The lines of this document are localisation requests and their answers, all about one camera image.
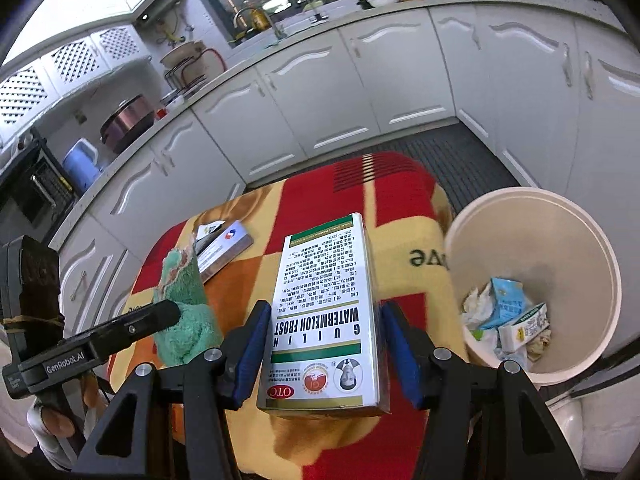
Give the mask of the small white green carton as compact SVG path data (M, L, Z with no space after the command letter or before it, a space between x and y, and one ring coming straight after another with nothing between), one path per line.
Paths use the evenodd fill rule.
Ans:
M548 306L536 304L518 318L498 327L501 349L506 353L518 351L550 326Z

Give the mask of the white tissue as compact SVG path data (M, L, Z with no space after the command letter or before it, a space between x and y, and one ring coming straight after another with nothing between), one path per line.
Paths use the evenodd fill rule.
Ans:
M492 285L488 282L483 290L474 287L465 297L462 304L461 319L468 330L476 330L491 318L494 312L494 296Z

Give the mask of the blue snack packet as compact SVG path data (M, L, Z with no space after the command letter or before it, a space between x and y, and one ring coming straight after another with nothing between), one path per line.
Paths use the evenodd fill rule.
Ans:
M503 326L520 316L525 310L525 295L523 284L510 278L492 278L491 316L480 326L481 330L492 330Z

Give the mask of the white box with barcode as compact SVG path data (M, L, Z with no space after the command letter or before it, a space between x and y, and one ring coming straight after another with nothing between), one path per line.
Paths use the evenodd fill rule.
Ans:
M278 416L378 416L390 380L358 212L285 237L257 406Z

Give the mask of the silver box red-blue logo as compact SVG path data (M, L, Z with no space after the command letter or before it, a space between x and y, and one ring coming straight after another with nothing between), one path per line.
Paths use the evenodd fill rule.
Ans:
M198 240L195 250L202 283L208 282L253 243L253 237L239 221L222 224Z

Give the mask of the white round trash bin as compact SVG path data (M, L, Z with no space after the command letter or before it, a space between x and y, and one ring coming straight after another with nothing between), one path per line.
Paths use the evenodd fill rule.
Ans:
M567 198L525 186L480 196L454 218L445 254L457 300L492 278L512 278L532 304L547 305L551 341L528 371L536 386L582 374L610 343L620 266L597 222Z

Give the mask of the white kitchen base cabinets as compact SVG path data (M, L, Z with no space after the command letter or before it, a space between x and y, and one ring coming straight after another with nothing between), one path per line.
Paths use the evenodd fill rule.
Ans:
M71 332L125 301L160 234L245 185L457 119L524 185L612 243L639 333L639 50L591 0L419 0L359 11L232 66L117 156L52 240Z

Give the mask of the crumpled beige paper ball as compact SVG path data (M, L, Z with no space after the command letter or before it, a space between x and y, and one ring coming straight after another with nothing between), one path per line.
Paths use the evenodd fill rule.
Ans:
M538 334L534 339L529 341L529 343L526 344L527 359L529 359L529 361L532 361L534 363L538 362L544 355L544 352L546 352L547 348L549 347L549 344L551 342L551 337L552 337L551 328L546 328L540 334Z

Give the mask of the red yellow patterned blanket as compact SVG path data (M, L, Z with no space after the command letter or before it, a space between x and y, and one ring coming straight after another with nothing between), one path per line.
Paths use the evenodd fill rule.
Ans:
M442 187L413 159L383 152L181 216L153 235L126 308L163 294L169 252L216 221L230 238L250 237L202 287L221 333L241 326L259 300L272 310L265 367L227 415L242 476L410 478L427 416L401 392L378 315L394 302L435 344L464 352Z

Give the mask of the black microwave oven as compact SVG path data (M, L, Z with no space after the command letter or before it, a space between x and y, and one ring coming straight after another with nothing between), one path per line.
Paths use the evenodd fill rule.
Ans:
M79 194L47 142L25 133L1 168L1 243L27 235L49 244Z

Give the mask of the green microfibre cloth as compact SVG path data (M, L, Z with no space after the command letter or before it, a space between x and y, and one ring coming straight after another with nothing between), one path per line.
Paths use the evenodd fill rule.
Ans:
M205 350L220 346L224 336L208 305L192 246L171 249L163 258L153 299L173 301L180 311L175 325L153 336L157 354L166 367L188 364Z

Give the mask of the blue electric kettle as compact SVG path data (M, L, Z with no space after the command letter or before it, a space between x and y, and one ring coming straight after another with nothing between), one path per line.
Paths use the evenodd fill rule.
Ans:
M102 172L99 152L85 138L78 139L70 148L63 158L62 166L81 194L88 191Z

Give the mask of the printed foil snack bag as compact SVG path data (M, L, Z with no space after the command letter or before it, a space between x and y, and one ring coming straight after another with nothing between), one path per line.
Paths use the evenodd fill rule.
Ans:
M195 234L194 252L199 255L219 235L224 227L224 220L216 220L198 227Z

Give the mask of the dark ribbed floor mat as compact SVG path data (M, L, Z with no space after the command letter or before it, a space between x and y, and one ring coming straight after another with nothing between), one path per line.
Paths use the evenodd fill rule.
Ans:
M499 188L513 188L518 181L485 144L461 122L437 128L422 127L411 134L389 134L340 148L264 177L246 186L249 191L305 171L352 157L381 152L408 156L435 178L447 194L454 212Z

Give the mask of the copper coloured cooking pot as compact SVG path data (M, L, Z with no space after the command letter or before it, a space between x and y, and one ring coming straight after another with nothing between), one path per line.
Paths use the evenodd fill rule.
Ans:
M155 110L143 94L122 101L100 128L101 142L119 155L152 127Z

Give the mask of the white lattice upper cabinets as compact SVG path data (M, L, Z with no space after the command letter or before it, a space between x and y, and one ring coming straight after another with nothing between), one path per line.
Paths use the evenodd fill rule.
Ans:
M122 25L75 39L14 70L1 81L2 140L90 81L150 58L134 28Z

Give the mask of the dish rack with boards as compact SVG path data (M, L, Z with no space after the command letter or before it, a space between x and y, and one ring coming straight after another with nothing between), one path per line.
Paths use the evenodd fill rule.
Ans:
M188 91L206 84L227 70L224 58L202 40L188 41L160 59L164 79L171 91Z

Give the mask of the chrome sink faucet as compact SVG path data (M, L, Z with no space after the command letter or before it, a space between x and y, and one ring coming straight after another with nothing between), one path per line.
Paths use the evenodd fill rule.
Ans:
M284 29L273 21L266 11L256 8L256 6L246 6L236 11L232 18L234 28L238 27L240 18L242 18L245 13L248 14L248 18L250 19L250 28L258 30L258 32L271 29L279 40L285 39L288 36Z

